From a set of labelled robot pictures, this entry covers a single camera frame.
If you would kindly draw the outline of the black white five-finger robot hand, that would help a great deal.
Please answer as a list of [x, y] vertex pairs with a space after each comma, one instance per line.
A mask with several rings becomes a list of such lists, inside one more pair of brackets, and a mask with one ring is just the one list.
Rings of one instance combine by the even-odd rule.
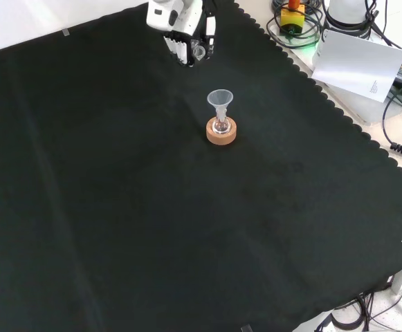
[[180, 65], [192, 67], [214, 53], [216, 13], [215, 1], [149, 1], [146, 23], [161, 32]]

